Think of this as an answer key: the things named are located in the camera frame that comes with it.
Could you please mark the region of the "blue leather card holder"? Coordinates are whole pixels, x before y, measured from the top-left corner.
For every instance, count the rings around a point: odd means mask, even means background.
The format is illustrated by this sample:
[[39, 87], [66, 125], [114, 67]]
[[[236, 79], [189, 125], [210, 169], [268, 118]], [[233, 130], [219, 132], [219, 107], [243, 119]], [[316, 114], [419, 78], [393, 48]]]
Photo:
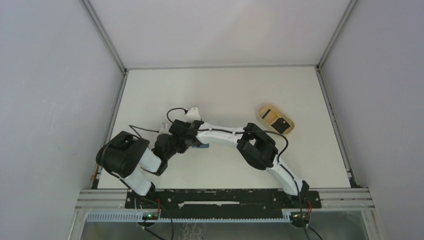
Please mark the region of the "blue leather card holder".
[[207, 148], [210, 147], [210, 144], [209, 143], [201, 143], [201, 144], [198, 144], [198, 145], [192, 145], [191, 147], [194, 148], [194, 149], [207, 149]]

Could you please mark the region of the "gold magnetic stripe card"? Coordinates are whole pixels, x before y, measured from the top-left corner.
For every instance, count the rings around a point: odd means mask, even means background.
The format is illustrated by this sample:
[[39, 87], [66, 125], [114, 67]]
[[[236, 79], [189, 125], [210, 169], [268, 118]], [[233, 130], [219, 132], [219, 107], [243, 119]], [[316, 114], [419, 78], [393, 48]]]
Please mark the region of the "gold magnetic stripe card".
[[263, 111], [261, 118], [268, 123], [273, 123], [279, 118], [279, 115], [273, 109], [268, 108]]

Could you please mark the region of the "grey VIP credit card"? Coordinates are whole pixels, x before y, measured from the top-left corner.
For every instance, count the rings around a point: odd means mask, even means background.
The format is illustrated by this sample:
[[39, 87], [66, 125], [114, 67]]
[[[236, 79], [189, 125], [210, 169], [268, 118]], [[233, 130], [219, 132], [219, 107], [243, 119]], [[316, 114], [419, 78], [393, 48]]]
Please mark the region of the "grey VIP credit card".
[[278, 118], [272, 125], [272, 127], [280, 134], [284, 134], [284, 132], [290, 128], [290, 124], [284, 120], [283, 118]]

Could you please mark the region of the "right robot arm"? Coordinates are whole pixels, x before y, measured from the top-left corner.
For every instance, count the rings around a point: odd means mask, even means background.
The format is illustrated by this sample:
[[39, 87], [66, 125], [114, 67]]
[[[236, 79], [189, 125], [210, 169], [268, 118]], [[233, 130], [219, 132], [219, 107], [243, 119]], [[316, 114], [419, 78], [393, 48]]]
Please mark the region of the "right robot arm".
[[308, 203], [309, 184], [297, 176], [282, 158], [289, 142], [281, 133], [263, 130], [252, 122], [245, 127], [223, 127], [202, 120], [174, 120], [169, 132], [189, 146], [222, 144], [235, 147], [248, 165], [268, 172], [279, 182], [293, 207], [302, 208]]

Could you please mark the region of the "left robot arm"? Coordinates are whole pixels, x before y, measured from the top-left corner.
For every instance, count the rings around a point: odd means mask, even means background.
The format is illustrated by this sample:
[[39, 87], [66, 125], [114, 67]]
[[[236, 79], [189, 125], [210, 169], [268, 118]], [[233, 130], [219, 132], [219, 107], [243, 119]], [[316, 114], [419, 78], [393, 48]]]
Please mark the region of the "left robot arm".
[[121, 131], [98, 151], [95, 159], [107, 173], [135, 192], [138, 204], [145, 209], [155, 205], [157, 196], [151, 191], [155, 186], [144, 176], [144, 171], [162, 175], [168, 161], [189, 148], [183, 139], [166, 133], [157, 136], [154, 148], [149, 144], [145, 138]]

